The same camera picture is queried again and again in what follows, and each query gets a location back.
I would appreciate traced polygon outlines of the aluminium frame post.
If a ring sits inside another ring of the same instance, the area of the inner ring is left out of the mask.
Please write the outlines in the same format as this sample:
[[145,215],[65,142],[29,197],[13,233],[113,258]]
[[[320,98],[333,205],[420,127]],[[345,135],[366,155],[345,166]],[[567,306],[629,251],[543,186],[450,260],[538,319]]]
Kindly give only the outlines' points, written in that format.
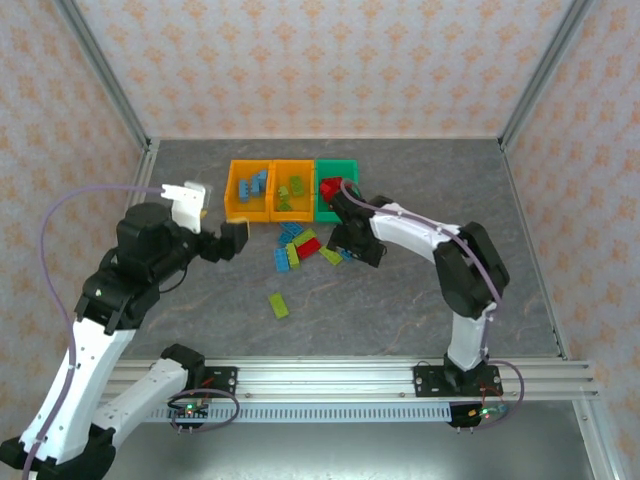
[[76,0],[52,1],[68,24],[70,31],[76,37],[84,57],[93,68],[127,130],[139,147],[147,149],[150,144],[150,137],[146,134],[138,115],[85,19],[80,6]]
[[516,139],[595,0],[571,0],[522,95],[497,138],[502,152]]

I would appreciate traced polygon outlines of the green plastic bin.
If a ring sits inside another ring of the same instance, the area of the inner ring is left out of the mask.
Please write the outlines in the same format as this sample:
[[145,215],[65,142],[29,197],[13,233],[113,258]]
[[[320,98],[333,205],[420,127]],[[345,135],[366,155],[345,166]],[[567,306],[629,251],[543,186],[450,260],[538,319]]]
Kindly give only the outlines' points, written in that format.
[[318,158],[315,161],[315,213],[314,221],[319,223],[336,223],[339,217],[329,208],[321,192],[321,182],[326,178],[342,177],[359,182],[359,167],[355,159]]

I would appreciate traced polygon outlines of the orange plastic bin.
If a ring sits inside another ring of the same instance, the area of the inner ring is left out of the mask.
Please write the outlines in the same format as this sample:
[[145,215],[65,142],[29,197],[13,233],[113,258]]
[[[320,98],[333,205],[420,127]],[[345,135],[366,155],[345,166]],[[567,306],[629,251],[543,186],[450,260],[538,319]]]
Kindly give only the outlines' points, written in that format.
[[[225,212],[229,219],[246,217],[252,223],[267,223],[271,220],[271,210],[274,206],[272,163],[273,161],[268,159],[234,159],[231,161],[224,194]],[[263,169],[268,171],[265,192],[259,197],[251,196],[248,203],[241,203],[238,199],[238,182],[245,179],[250,186],[251,179],[255,178],[256,174]]]
[[[302,197],[293,197],[291,194],[291,176],[298,175],[303,179],[305,194]],[[271,210],[271,222],[297,221],[309,223],[314,219],[316,187],[315,187],[315,163],[311,159],[275,159],[272,163],[271,178],[273,181],[274,206]],[[293,210],[279,212],[276,206],[281,199],[278,188],[286,186],[290,193],[288,202]]]

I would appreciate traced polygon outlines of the aluminium mounting rail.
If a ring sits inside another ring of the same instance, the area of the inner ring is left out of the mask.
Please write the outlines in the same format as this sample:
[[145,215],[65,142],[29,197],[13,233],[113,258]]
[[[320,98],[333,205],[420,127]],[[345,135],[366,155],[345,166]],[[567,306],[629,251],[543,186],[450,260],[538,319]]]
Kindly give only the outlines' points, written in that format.
[[[502,378],[502,398],[577,400],[603,394],[589,361],[507,358],[494,361]],[[249,402],[413,402],[413,367],[438,365],[439,358],[227,357],[206,366],[238,368],[236,396]]]

